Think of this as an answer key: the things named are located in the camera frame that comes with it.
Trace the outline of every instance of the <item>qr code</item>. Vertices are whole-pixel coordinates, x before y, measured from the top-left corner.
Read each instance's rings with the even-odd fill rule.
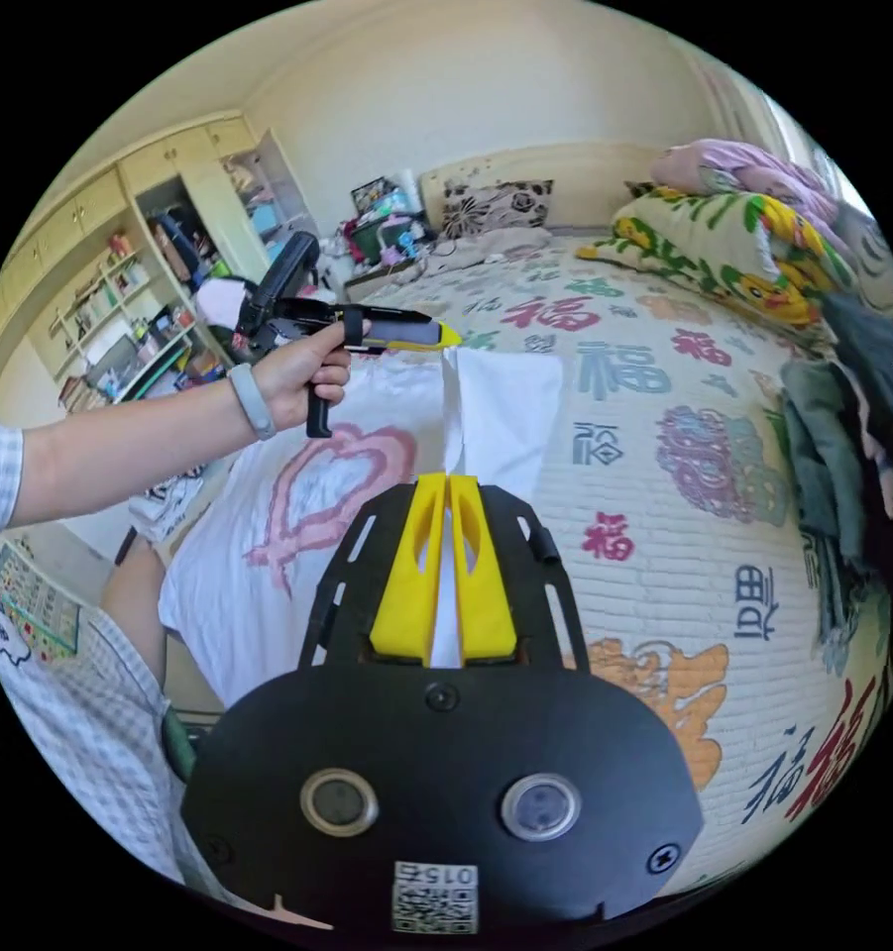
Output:
[[[476,934],[478,884],[475,866],[397,862],[393,930],[409,934]]]

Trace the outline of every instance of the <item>pink heart print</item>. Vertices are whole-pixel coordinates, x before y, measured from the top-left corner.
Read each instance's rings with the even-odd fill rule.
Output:
[[[291,493],[306,467],[325,454],[338,462],[367,460],[370,467],[332,506],[304,515],[291,525]],[[274,586],[290,596],[287,566],[301,552],[339,544],[363,504],[410,478],[415,461],[415,439],[390,426],[365,435],[357,426],[340,423],[330,439],[309,440],[275,479],[265,539],[244,556],[245,561],[252,567],[269,568]]]

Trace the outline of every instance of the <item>headboard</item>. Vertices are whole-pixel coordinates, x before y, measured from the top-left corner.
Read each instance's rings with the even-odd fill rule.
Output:
[[[443,225],[443,189],[451,179],[493,185],[500,181],[552,178],[555,184],[546,226],[596,228],[609,224],[614,212],[631,200],[625,180],[648,178],[651,163],[661,152],[647,146],[610,142],[508,149],[432,168],[420,176],[419,188],[429,222],[439,231]]]

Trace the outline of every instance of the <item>hand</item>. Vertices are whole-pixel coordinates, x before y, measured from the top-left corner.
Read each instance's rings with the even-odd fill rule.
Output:
[[[364,333],[370,321],[364,321]],[[350,380],[350,354],[344,347],[344,324],[337,321],[302,340],[284,344],[255,364],[253,373],[275,426],[290,429],[307,419],[307,385],[336,406]]]

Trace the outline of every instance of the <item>plaid shirt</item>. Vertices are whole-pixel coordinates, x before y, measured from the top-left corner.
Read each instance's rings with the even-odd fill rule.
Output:
[[[23,433],[0,426],[0,532],[22,471]],[[184,786],[162,744],[168,700],[109,617],[83,610],[75,655],[44,661],[0,601],[0,683],[44,759],[123,848],[176,882],[250,907],[221,888],[188,836]]]

